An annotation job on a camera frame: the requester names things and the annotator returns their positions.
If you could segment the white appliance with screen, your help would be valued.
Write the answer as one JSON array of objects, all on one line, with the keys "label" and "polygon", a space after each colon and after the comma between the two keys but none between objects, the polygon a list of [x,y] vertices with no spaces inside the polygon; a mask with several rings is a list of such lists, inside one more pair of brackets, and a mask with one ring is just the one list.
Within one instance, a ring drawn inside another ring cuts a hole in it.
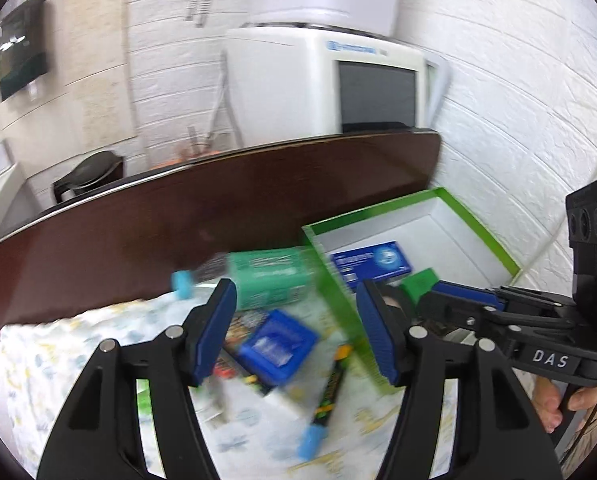
[{"label": "white appliance with screen", "polygon": [[234,28],[224,61],[226,107],[247,148],[430,128],[451,82],[451,66],[438,54],[329,28]]}]

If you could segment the marker with white cap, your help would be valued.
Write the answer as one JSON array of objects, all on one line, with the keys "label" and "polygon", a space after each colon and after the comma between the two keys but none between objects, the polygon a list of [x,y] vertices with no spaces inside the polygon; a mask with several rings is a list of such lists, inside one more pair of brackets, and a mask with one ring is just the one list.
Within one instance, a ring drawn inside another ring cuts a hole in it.
[{"label": "marker with white cap", "polygon": [[244,382],[245,385],[248,385],[258,393],[269,405],[277,408],[279,411],[285,412],[289,417],[300,419],[303,416],[303,408],[288,393],[280,387],[268,384],[264,379],[251,372],[227,348],[220,350],[215,370],[219,370],[220,368],[226,370],[227,377],[238,377],[241,382]]}]

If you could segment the clear bottle green label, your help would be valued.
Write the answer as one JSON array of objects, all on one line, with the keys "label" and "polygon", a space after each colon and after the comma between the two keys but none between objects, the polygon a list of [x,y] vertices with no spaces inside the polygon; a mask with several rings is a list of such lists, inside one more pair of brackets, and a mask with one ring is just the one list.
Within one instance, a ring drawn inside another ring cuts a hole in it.
[{"label": "clear bottle green label", "polygon": [[191,299],[202,283],[229,278],[238,310],[274,309],[303,301],[313,288],[313,271],[300,247],[218,252],[193,269],[170,277],[178,299]]}]

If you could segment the blue medicine carton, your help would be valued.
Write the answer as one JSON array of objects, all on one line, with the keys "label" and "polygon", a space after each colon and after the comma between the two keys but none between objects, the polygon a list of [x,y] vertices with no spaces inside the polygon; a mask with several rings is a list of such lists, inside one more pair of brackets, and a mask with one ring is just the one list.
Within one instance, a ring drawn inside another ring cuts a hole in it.
[{"label": "blue medicine carton", "polygon": [[401,278],[413,270],[405,252],[394,240],[335,252],[330,259],[351,292],[356,292],[363,281]]}]

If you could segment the giraffe print white cloth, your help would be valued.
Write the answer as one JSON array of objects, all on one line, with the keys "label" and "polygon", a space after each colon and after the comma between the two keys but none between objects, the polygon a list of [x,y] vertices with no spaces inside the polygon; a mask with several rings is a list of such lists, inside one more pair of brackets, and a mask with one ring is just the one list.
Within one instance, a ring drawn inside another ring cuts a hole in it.
[{"label": "giraffe print white cloth", "polygon": [[[184,321],[212,292],[203,284],[189,301],[173,294],[91,310],[0,332],[0,437],[30,474],[39,467],[52,426],[97,345],[148,341]],[[224,479],[371,479],[387,452],[403,395],[380,392],[361,361],[349,364],[328,433],[313,460],[297,450],[343,336],[325,303],[311,295],[288,308],[318,341],[282,390],[259,393],[240,377],[207,378],[191,393],[210,456]]]}]

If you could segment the small green box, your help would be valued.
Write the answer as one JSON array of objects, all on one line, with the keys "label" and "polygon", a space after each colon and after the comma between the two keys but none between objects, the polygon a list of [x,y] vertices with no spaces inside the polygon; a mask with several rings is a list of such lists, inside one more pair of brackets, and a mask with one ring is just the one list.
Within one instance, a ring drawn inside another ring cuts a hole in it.
[{"label": "small green box", "polygon": [[417,306],[422,296],[425,296],[435,284],[440,281],[433,269],[428,268],[409,274],[402,279],[399,288],[402,289],[409,301]]}]

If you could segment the green open cardboard box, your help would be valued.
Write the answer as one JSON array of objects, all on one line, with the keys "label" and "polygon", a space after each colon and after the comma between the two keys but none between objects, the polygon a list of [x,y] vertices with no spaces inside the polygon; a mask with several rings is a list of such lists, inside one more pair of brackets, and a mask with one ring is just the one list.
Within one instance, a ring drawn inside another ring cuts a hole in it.
[{"label": "green open cardboard box", "polygon": [[413,272],[431,269],[443,281],[476,288],[507,285],[520,273],[506,248],[445,188],[421,191],[308,224],[303,232],[316,286],[379,393],[393,393],[369,348],[356,302],[331,255],[395,242]]}]

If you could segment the white sink cabinet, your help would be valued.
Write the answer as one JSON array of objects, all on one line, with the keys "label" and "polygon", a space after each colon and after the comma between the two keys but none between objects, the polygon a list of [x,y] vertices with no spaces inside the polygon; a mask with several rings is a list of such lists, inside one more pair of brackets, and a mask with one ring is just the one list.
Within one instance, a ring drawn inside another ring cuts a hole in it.
[{"label": "white sink cabinet", "polygon": [[0,237],[24,226],[40,212],[38,200],[17,162],[0,176]]}]

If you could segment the black kettle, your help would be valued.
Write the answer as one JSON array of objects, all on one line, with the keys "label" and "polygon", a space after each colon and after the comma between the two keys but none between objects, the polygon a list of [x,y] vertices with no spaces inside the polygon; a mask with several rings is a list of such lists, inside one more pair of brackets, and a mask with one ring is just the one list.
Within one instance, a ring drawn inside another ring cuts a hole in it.
[{"label": "black kettle", "polygon": [[68,192],[75,196],[101,188],[124,177],[124,159],[111,151],[102,151],[90,155],[80,162],[71,172],[52,184],[54,200],[57,204],[64,201]]}]

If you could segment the clear cup with sticks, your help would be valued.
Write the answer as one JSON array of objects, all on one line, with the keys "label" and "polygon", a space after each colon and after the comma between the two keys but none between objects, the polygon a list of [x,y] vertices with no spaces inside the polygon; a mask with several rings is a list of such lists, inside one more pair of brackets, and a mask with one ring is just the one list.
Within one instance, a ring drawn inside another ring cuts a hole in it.
[{"label": "clear cup with sticks", "polygon": [[196,131],[195,126],[187,128],[187,136],[178,142],[176,148],[178,162],[190,162],[193,159],[217,154],[218,151],[213,148],[212,139]]}]

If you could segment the red playing card box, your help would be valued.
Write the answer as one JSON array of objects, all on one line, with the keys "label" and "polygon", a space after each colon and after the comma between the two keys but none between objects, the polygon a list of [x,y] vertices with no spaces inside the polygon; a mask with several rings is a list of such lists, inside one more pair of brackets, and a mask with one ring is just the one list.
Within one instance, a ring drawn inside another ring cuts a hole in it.
[{"label": "red playing card box", "polygon": [[[244,342],[255,333],[256,328],[265,321],[265,318],[267,318],[267,313],[265,311],[248,310],[236,312],[236,315],[232,319],[228,328],[226,339],[222,344],[222,348],[227,348],[230,352],[232,352],[240,361],[240,363],[251,370],[251,372],[254,374],[256,373],[254,372],[253,368],[245,363],[242,356],[240,356],[239,351],[242,344],[244,344]],[[219,370],[215,370],[215,366],[214,375],[222,379],[238,378],[227,377],[226,370],[222,370],[221,368]]]}]

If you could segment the black electrical tape roll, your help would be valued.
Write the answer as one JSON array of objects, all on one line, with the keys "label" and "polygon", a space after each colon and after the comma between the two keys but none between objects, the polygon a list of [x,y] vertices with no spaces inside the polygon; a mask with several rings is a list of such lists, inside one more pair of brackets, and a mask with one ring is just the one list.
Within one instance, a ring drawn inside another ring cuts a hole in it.
[{"label": "black electrical tape roll", "polygon": [[418,322],[416,305],[401,286],[379,283],[378,289],[385,303],[395,312],[399,323],[411,325]]}]

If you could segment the blue plastic square box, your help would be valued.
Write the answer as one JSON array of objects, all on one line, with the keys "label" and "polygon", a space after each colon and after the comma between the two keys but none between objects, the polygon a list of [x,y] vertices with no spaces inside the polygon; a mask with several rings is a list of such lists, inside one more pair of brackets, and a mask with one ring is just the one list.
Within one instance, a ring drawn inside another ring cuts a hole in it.
[{"label": "blue plastic square box", "polygon": [[242,364],[273,387],[289,382],[313,351],[318,335],[296,318],[272,310],[236,354]]}]

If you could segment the dark wall dispenser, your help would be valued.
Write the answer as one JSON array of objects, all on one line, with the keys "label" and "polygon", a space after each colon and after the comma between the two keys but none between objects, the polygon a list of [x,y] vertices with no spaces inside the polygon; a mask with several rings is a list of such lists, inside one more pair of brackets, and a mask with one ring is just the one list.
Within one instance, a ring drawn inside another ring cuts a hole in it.
[{"label": "dark wall dispenser", "polygon": [[25,0],[0,21],[1,101],[7,101],[48,69],[44,0]]}]

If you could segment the dark brown headboard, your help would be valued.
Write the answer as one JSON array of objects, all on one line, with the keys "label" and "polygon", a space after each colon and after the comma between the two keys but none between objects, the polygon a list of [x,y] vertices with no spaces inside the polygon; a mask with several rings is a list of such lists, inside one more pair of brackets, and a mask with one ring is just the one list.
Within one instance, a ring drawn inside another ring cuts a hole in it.
[{"label": "dark brown headboard", "polygon": [[293,141],[69,200],[0,238],[0,330],[160,296],[218,252],[297,245],[306,224],[424,190],[441,142],[432,130]]}]

